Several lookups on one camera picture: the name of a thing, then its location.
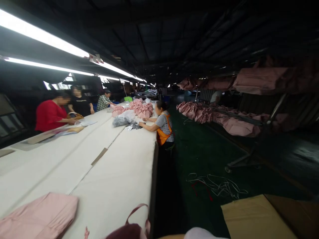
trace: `hand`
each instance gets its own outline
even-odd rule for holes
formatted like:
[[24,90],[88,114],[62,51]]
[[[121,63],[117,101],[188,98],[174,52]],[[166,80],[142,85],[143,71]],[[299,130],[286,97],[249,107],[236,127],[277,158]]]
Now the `hand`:
[[69,124],[75,124],[76,122],[78,122],[78,120],[76,120],[76,119],[69,119]]

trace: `red string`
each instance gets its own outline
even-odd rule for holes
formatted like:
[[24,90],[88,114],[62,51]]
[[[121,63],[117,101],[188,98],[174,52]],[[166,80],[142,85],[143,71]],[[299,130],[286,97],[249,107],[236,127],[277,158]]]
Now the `red string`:
[[[195,190],[195,185],[196,185],[198,182],[204,184],[202,181],[197,181],[197,182],[195,182],[194,184],[191,185],[192,188],[193,188],[193,190],[195,191],[196,196],[197,196],[197,192],[196,192],[196,190]],[[205,188],[206,188],[206,190],[207,190],[207,192],[208,192],[208,194],[209,194],[209,199],[210,199],[211,201],[213,201],[213,198],[212,198],[212,196],[210,195],[210,191],[209,191],[207,185],[206,185],[206,184],[204,184],[204,185],[205,185]]]

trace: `maroon bag strap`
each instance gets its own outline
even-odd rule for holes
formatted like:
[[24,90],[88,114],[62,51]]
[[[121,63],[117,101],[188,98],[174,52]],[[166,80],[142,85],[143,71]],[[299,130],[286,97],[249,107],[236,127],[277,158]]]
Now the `maroon bag strap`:
[[126,223],[125,225],[129,224],[129,218],[130,216],[136,212],[139,208],[143,207],[143,206],[147,206],[147,219],[146,219],[146,222],[145,222],[145,235],[147,238],[149,238],[149,235],[150,235],[150,231],[151,231],[151,223],[150,223],[150,220],[149,220],[149,206],[145,203],[141,203],[139,205],[137,205],[136,208],[133,209],[133,211],[129,214],[128,218],[126,219]]

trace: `metal roof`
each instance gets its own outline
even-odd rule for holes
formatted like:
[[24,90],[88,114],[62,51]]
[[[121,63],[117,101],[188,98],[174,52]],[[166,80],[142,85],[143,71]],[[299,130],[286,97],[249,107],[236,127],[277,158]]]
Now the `metal roof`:
[[266,54],[319,51],[318,17],[307,1],[12,2],[150,82],[232,73]]

